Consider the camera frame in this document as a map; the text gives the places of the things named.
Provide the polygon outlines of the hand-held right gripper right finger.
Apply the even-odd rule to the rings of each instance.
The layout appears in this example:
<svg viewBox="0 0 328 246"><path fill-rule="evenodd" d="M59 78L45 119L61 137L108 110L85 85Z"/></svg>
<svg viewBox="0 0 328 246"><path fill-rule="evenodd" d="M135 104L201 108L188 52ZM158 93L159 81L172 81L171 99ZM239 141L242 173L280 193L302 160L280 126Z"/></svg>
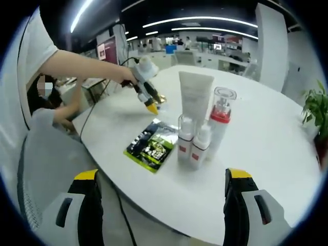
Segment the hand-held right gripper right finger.
<svg viewBox="0 0 328 246"><path fill-rule="evenodd" d="M239 169L225 170L223 245L279 245L291 231L284 209L252 176Z"/></svg>

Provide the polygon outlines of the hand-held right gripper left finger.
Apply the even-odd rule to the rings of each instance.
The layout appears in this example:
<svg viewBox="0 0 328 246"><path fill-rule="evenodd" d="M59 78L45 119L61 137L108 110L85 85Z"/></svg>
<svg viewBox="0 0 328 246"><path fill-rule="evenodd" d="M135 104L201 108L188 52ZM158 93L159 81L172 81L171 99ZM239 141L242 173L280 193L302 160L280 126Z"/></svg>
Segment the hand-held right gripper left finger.
<svg viewBox="0 0 328 246"><path fill-rule="evenodd" d="M46 245L104 245L97 175L97 169L79 173L43 211L40 237Z"/></svg>

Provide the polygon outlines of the person's left hand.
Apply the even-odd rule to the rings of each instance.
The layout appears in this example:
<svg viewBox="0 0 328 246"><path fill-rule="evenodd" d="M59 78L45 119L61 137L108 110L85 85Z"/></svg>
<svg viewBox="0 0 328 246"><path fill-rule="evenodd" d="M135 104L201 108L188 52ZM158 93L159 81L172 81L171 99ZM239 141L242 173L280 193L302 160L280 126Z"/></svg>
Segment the person's left hand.
<svg viewBox="0 0 328 246"><path fill-rule="evenodd" d="M137 80L130 68L121 67L121 76L122 82L120 84L122 87L133 87L137 85Z"/></svg>

